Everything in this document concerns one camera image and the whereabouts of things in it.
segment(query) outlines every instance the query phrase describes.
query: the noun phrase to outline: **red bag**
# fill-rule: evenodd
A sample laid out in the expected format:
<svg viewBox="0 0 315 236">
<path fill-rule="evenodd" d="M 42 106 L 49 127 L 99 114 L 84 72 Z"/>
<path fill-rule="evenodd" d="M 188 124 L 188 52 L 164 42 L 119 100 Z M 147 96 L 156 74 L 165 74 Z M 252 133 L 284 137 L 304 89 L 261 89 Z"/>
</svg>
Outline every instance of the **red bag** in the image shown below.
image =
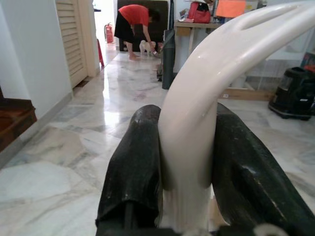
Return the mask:
<svg viewBox="0 0 315 236">
<path fill-rule="evenodd" d="M 205 3 L 192 2 L 188 13 L 188 19 L 192 19 L 194 23 L 209 23 L 210 22 L 209 7 Z"/>
</svg>

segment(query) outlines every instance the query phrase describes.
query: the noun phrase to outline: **wooden stair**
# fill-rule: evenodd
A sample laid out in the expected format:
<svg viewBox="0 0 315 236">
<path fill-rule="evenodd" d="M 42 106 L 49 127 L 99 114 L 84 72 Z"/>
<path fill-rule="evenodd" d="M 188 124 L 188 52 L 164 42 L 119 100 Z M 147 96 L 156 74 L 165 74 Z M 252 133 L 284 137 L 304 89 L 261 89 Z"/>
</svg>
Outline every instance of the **wooden stair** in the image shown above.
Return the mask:
<svg viewBox="0 0 315 236">
<path fill-rule="evenodd" d="M 30 100 L 4 98 L 0 88 L 0 152 L 36 121 Z"/>
</svg>

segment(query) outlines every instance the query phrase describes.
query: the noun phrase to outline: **white curved handle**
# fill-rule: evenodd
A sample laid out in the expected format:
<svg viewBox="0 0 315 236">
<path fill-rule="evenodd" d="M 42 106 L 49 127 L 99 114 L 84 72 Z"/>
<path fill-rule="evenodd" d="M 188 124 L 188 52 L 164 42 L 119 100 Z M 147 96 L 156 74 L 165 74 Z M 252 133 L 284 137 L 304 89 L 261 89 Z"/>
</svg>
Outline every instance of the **white curved handle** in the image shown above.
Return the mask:
<svg viewBox="0 0 315 236">
<path fill-rule="evenodd" d="M 234 79 L 314 25 L 314 1 L 266 7 L 219 27 L 187 59 L 158 122 L 163 162 L 175 183 L 170 197 L 175 228 L 206 227 L 218 96 Z"/>
</svg>

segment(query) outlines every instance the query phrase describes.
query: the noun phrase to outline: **black vacuum cleaner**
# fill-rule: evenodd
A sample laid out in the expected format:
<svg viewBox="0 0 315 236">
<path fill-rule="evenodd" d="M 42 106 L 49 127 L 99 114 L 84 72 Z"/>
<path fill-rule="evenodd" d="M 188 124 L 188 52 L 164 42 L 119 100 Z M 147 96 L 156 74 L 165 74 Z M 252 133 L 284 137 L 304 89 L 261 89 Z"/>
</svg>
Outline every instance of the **black vacuum cleaner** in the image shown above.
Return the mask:
<svg viewBox="0 0 315 236">
<path fill-rule="evenodd" d="M 309 120 L 314 112 L 315 74 L 294 67 L 287 69 L 268 108 L 284 119 Z"/>
</svg>

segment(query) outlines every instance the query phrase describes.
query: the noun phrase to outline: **red fire extinguisher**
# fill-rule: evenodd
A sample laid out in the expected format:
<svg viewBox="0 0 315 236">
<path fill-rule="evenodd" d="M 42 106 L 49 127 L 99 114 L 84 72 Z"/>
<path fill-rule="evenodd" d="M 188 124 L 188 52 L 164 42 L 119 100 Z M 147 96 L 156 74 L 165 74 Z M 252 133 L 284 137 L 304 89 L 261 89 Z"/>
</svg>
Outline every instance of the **red fire extinguisher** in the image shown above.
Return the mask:
<svg viewBox="0 0 315 236">
<path fill-rule="evenodd" d="M 107 43 L 112 43 L 114 41 L 112 25 L 110 23 L 105 25 L 105 38 Z"/>
</svg>

